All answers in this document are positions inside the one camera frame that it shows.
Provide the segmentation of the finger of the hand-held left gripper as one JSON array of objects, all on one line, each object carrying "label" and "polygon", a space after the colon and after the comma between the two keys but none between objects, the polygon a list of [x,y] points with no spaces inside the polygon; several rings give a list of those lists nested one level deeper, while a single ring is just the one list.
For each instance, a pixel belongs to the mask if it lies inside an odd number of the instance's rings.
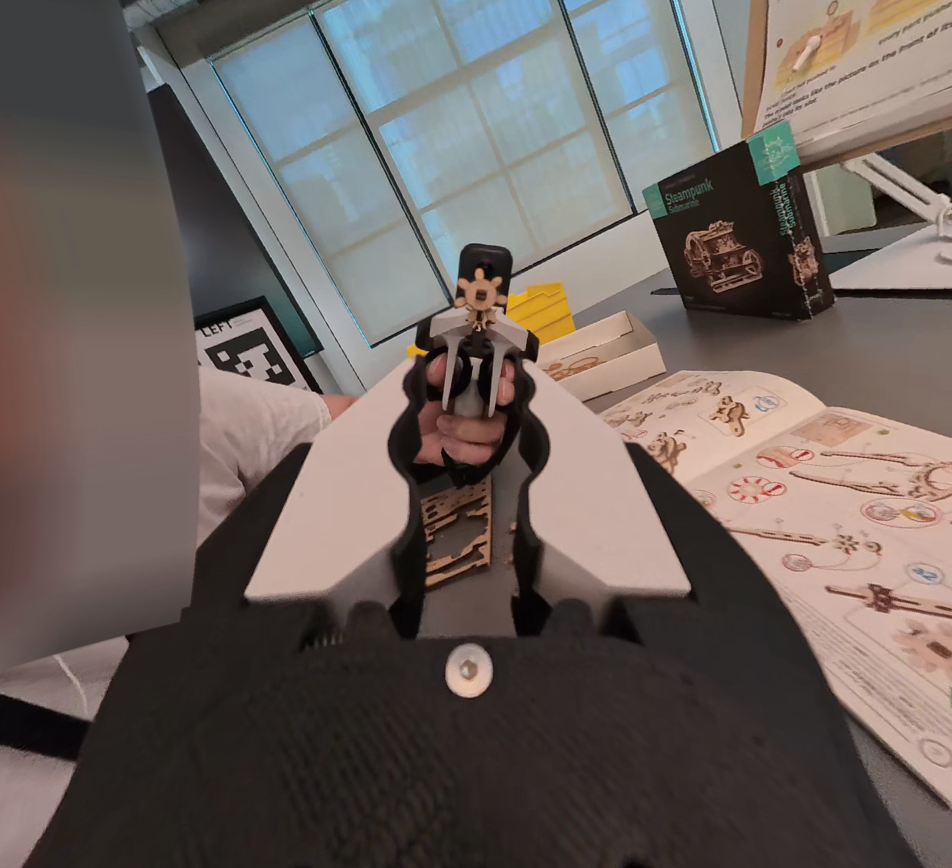
[{"label": "finger of the hand-held left gripper", "polygon": [[474,379],[472,324],[464,309],[446,310],[432,317],[431,338],[446,348],[446,372],[442,407],[446,413],[478,413],[478,389]]},{"label": "finger of the hand-held left gripper", "polygon": [[498,387],[506,358],[537,362],[539,340],[534,333],[502,313],[486,318],[482,328],[482,401],[485,415],[494,415]]}]

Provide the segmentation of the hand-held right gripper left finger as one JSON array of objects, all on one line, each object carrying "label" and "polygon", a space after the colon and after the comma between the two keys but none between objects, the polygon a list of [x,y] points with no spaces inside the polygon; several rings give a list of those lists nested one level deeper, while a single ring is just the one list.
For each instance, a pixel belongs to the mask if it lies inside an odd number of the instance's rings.
[{"label": "hand-held right gripper left finger", "polygon": [[356,604],[378,603],[402,637],[417,636],[426,542],[412,470],[425,370],[403,362],[315,438],[247,601],[316,600],[337,626]]}]

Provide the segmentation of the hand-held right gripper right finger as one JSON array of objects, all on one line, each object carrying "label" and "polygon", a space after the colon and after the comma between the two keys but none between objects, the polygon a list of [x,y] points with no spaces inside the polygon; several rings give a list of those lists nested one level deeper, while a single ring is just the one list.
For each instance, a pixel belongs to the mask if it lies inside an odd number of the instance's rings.
[{"label": "hand-held right gripper right finger", "polygon": [[618,432],[544,374],[516,364],[512,418],[528,475],[519,488],[511,601],[534,636],[565,600],[602,626],[620,600],[682,600],[690,584]]}]

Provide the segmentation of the wooden helm wheel part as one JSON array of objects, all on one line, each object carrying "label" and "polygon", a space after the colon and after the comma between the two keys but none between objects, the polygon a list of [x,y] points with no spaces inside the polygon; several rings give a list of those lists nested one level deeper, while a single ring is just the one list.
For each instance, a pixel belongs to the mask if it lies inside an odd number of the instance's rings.
[{"label": "wooden helm wheel part", "polygon": [[491,309],[504,311],[507,306],[508,280],[503,276],[489,276],[482,267],[477,267],[469,277],[457,280],[457,293],[453,305],[475,312]]}]

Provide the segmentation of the laser-cut wooden parts sheet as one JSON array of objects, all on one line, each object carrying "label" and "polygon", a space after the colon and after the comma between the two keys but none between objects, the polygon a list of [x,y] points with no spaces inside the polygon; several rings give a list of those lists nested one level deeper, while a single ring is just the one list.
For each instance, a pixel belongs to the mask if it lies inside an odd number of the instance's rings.
[{"label": "laser-cut wooden parts sheet", "polygon": [[420,501],[426,542],[425,591],[482,572],[493,556],[492,479],[448,487]]}]

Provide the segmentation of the black model kit box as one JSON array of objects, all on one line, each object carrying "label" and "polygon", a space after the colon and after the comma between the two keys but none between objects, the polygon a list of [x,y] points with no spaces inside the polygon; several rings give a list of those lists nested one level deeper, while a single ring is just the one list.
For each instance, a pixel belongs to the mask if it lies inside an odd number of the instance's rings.
[{"label": "black model kit box", "polygon": [[788,121],[643,195],[685,308],[802,322],[834,304]]}]

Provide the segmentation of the person's left hand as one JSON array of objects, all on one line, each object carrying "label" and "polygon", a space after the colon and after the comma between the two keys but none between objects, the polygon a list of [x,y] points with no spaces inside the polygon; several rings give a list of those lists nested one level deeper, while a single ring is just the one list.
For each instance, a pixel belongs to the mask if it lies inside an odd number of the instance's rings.
[{"label": "person's left hand", "polygon": [[514,379],[514,364],[506,360],[499,379],[494,414],[488,418],[448,413],[440,401],[428,402],[418,415],[421,447],[415,463],[442,467],[444,455],[471,466],[489,461],[505,433],[504,408],[514,400]]}]

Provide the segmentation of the yellow plastic bin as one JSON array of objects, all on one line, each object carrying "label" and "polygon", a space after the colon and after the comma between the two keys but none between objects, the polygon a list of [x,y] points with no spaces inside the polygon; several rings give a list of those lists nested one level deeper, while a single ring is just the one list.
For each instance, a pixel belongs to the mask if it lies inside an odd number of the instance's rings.
[{"label": "yellow plastic bin", "polygon": [[533,333],[540,346],[576,331],[561,282],[530,285],[522,293],[509,294],[506,316]]}]

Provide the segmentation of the white cardboard box tray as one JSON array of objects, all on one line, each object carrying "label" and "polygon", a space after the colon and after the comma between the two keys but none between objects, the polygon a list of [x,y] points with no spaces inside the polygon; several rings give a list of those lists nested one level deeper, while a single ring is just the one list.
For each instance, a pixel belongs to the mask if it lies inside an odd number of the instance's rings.
[{"label": "white cardboard box tray", "polygon": [[666,373],[655,337],[627,311],[542,344],[537,365],[582,402]]}]

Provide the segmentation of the large gridded window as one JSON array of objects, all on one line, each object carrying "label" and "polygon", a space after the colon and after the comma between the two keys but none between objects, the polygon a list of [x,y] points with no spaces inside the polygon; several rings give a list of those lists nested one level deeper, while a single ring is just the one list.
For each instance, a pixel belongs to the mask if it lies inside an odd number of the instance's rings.
[{"label": "large gridded window", "polygon": [[671,0],[326,0],[210,61],[366,344],[712,150]]}]

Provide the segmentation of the black-framed marker sign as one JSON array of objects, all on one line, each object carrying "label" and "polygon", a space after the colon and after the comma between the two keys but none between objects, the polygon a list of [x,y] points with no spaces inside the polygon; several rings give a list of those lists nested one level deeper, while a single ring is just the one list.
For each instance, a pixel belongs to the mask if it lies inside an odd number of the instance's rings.
[{"label": "black-framed marker sign", "polygon": [[197,316],[194,326],[199,365],[321,393],[265,296]]}]

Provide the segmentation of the illustrated instruction booklet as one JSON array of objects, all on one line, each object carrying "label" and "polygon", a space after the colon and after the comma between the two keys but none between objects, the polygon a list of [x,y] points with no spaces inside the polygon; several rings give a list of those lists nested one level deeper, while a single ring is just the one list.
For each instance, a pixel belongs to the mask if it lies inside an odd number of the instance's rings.
[{"label": "illustrated instruction booklet", "polygon": [[951,801],[951,443],[755,371],[601,412],[760,566],[844,708]]}]

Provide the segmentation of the black partition panel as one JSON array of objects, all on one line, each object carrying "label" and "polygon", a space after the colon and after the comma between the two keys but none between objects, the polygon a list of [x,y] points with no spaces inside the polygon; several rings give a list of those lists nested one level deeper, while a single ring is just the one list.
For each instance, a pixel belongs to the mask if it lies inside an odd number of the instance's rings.
[{"label": "black partition panel", "polygon": [[298,353],[323,351],[169,86],[148,95],[184,245],[193,316],[265,297]]}]

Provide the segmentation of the white board stand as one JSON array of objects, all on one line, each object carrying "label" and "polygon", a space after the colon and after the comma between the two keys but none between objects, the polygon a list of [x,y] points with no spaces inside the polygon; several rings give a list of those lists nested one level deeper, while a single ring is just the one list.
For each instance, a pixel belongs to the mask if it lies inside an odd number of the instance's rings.
[{"label": "white board stand", "polygon": [[897,242],[830,275],[833,290],[950,291],[951,202],[877,153],[847,160],[843,167],[862,177],[926,222]]}]

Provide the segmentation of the wooden board with instruction sheet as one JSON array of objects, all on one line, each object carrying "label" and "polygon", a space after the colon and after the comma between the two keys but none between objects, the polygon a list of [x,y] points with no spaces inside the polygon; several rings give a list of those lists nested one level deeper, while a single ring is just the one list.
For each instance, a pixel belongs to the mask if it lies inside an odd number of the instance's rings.
[{"label": "wooden board with instruction sheet", "polygon": [[751,0],[742,135],[786,122],[803,165],[950,127],[951,0]]}]

